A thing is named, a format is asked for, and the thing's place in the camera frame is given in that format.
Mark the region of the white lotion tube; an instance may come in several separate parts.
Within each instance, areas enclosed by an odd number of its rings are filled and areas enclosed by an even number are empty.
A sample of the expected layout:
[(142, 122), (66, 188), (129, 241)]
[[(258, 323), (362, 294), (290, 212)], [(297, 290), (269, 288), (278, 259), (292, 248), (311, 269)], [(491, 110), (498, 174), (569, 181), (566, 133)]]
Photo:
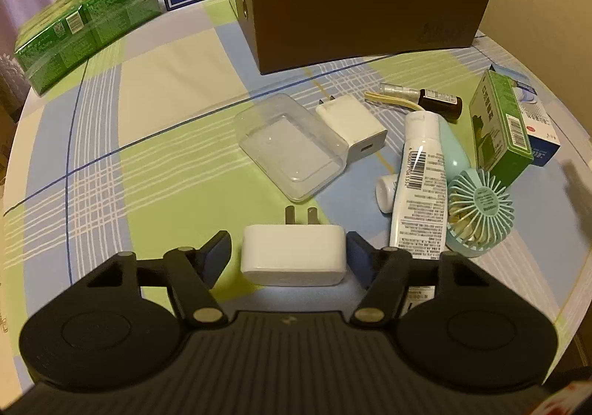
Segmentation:
[(448, 216), (440, 117), (428, 111), (410, 112), (404, 135), (389, 245), (413, 258), (437, 261), (445, 251)]

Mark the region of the white power adapter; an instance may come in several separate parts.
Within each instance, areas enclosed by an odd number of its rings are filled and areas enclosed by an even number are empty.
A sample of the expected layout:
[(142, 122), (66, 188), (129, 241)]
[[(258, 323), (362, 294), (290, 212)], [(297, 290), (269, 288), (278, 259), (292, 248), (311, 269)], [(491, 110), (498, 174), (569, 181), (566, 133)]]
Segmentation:
[(347, 271), (344, 228), (323, 224), (315, 207), (306, 224), (285, 208), (283, 224), (251, 224), (244, 229), (241, 271), (253, 284), (269, 287), (327, 287)]

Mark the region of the small white bottle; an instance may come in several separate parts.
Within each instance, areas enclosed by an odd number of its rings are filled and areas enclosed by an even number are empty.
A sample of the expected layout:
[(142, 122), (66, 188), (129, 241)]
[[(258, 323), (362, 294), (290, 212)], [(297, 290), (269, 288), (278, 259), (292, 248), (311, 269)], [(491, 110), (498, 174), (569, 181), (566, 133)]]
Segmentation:
[(392, 213), (397, 182), (398, 175), (395, 173), (380, 176), (375, 184), (376, 203), (383, 214)]

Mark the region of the mint green handheld fan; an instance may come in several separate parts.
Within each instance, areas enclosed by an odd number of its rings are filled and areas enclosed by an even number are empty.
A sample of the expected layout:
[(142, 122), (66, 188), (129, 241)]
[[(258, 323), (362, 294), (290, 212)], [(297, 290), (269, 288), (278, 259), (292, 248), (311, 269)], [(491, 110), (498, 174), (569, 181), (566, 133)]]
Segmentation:
[(451, 126), (440, 120), (448, 186), (447, 246), (477, 258), (500, 245), (514, 226), (515, 210), (506, 186), (492, 173), (473, 168)]

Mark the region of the white cube USB charger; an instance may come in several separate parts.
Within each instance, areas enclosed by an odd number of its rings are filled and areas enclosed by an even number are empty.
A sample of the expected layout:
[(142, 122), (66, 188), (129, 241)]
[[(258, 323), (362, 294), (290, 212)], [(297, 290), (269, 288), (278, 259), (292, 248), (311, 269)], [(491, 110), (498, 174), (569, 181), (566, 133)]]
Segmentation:
[(315, 112), (347, 143), (348, 164), (374, 154), (385, 145), (387, 129), (352, 95), (320, 103)]

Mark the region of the clear plastic container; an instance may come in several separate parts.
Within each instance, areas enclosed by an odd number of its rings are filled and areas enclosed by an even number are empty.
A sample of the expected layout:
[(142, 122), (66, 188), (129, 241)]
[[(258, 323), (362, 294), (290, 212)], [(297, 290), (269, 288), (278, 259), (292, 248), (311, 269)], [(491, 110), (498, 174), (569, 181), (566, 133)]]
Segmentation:
[(346, 141), (286, 94), (255, 103), (234, 123), (243, 152), (295, 203), (309, 200), (347, 165)]

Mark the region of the green medicine box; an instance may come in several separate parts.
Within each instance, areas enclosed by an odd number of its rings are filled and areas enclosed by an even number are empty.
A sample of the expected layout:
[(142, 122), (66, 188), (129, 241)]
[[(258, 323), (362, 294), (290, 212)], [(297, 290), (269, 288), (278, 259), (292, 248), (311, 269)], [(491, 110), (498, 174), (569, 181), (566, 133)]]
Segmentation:
[(468, 109), (477, 166), (510, 186), (534, 160), (510, 78), (486, 70)]

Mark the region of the dark brown spray bottle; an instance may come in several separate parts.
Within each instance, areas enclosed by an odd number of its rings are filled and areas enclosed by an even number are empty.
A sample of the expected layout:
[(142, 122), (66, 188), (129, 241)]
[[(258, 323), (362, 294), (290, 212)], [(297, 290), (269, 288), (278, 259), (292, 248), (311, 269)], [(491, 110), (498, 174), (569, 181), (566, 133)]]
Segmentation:
[(451, 122), (456, 122), (463, 111), (463, 101), (458, 96), (389, 83), (379, 84), (376, 92), (366, 91), (364, 99), (370, 102), (406, 107), (411, 110), (434, 112)]

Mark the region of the blue white medicine box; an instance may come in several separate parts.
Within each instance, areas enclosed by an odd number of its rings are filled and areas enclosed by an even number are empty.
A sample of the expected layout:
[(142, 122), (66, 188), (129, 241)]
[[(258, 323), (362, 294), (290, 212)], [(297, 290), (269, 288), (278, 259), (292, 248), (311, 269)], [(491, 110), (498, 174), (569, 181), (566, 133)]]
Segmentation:
[(544, 166), (558, 151), (560, 140), (530, 78), (496, 63), (490, 70), (510, 79), (533, 150), (533, 163)]

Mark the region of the plaid tablecloth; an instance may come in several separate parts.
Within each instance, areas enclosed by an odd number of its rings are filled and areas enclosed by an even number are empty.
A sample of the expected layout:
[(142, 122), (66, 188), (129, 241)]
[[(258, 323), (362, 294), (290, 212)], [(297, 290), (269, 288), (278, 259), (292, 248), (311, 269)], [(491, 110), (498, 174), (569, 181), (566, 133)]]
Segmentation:
[[(43, 96), (29, 92), (18, 123), (1, 217), (1, 404), (30, 385), (18, 351), (24, 322), (111, 255), (159, 258), (231, 233), (233, 257), (214, 288), (227, 313), (243, 309), (341, 310), (361, 298), (348, 276), (321, 289), (259, 288), (240, 268), (243, 229), (279, 224), (289, 200), (245, 156), (234, 118), (252, 102), (290, 95), (314, 113), (319, 99), (382, 82), (471, 100), (497, 63), (530, 77), (560, 148), (511, 186), (515, 228), (475, 262), (555, 324), (556, 364), (591, 304), (590, 135), (539, 79), (485, 34), (472, 46), (353, 58), (261, 75), (227, 0), (155, 18), (70, 73)], [(387, 128), (381, 151), (352, 163), (308, 203), (321, 221), (381, 248), (389, 217), (375, 201), (380, 176), (397, 173), (402, 109), (366, 106)]]

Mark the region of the green shrink-wrapped box pack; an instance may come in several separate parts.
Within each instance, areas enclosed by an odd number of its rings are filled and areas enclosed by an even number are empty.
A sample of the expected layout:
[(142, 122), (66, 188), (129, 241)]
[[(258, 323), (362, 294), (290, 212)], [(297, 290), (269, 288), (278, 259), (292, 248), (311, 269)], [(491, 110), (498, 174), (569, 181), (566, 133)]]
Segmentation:
[(42, 94), (160, 14), (158, 0), (55, 0), (19, 28), (14, 54), (31, 87)]

